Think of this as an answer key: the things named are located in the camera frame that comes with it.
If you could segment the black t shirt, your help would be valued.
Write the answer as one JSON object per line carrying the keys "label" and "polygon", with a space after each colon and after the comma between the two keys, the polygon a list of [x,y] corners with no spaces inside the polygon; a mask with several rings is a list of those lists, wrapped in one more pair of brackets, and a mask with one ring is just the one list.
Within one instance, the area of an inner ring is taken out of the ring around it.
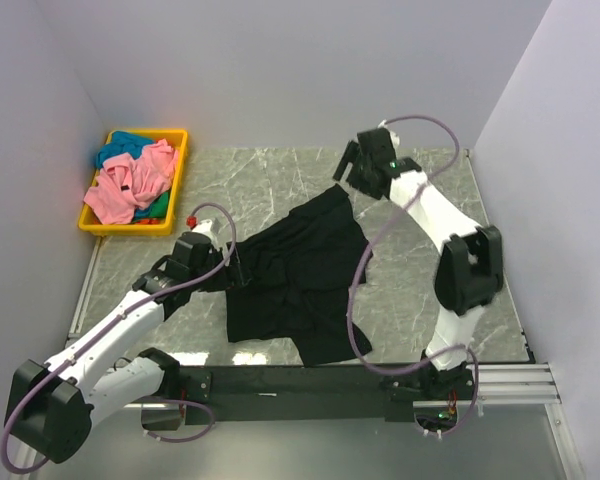
{"label": "black t shirt", "polygon": [[348,193],[334,185],[237,243],[245,284],[218,273],[200,289],[224,292],[231,343],[289,338],[306,366],[352,360],[372,350],[359,327],[346,325],[367,245]]}

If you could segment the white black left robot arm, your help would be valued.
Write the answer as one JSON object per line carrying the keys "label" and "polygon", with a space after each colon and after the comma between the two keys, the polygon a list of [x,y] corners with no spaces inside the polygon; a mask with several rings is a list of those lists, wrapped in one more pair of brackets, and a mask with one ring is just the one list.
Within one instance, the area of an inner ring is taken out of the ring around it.
{"label": "white black left robot arm", "polygon": [[216,422],[213,410],[187,398],[180,363],[149,348],[127,366],[114,363],[142,336],[185,306],[195,292],[226,291],[240,283],[237,243],[225,249],[201,227],[180,235],[172,252],[143,273],[120,303],[86,335],[43,363],[24,362],[12,377],[0,457],[16,474],[8,454],[15,438],[42,455],[63,463],[85,443],[91,430],[126,405],[147,399],[199,409],[205,430]]}

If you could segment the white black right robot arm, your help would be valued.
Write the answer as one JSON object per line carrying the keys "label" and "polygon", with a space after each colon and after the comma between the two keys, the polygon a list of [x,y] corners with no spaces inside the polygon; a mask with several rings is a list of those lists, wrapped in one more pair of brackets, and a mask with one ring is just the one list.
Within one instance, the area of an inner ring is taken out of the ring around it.
{"label": "white black right robot arm", "polygon": [[466,363],[477,359],[470,348],[476,325],[504,286],[503,240],[497,227],[482,226],[455,207],[417,163],[398,158],[395,138],[384,126],[359,133],[345,147],[333,177],[399,207],[399,214],[382,227],[379,238],[402,215],[409,215],[434,244],[438,252],[437,321],[423,358],[406,367],[372,364],[355,339],[349,343],[368,371],[385,377],[421,372],[422,393],[440,399],[454,386],[452,373],[465,371]]}

